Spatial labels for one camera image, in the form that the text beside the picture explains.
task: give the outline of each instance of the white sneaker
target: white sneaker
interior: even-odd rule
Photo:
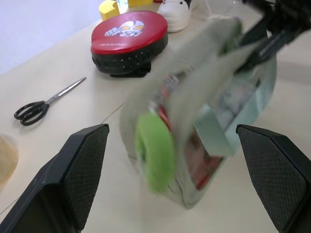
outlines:
[[[157,13],[166,19],[168,32],[174,33],[187,27],[197,4],[198,0],[163,0]]]

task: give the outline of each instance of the yellow toy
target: yellow toy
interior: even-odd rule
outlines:
[[[118,3],[113,0],[106,0],[102,2],[99,6],[99,11],[103,21],[120,14]]]
[[[128,7],[136,7],[152,4],[153,0],[128,0]]]

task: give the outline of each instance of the white table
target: white table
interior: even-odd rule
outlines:
[[[255,19],[248,11],[236,10],[227,14]],[[193,17],[190,27],[199,22]],[[19,151],[18,166],[0,193],[0,221],[72,133],[108,123],[102,176],[84,233],[276,233],[251,184],[241,149],[194,209],[147,191],[127,159],[118,129],[119,108],[139,79],[111,79],[97,71],[90,54],[94,26],[0,76],[0,132],[13,137]],[[164,53],[177,48],[178,37],[186,32],[171,34]],[[273,98],[255,124],[287,135],[309,158],[310,38],[305,35],[280,54]],[[13,113],[22,105],[45,100],[83,76],[87,80],[51,106],[40,124],[27,128],[14,120]]]

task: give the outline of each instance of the scissor blade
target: scissor blade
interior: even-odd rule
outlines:
[[[64,90],[61,90],[60,92],[58,92],[56,95],[54,95],[53,97],[51,97],[48,101],[46,101],[45,103],[47,104],[51,104],[54,101],[58,100],[59,98],[61,98],[62,96],[64,96],[65,94],[67,94],[68,92],[70,92],[72,89],[76,88],[80,83],[82,83],[84,80],[86,79],[86,77],[76,81],[75,83],[71,84],[70,86],[66,87]]]

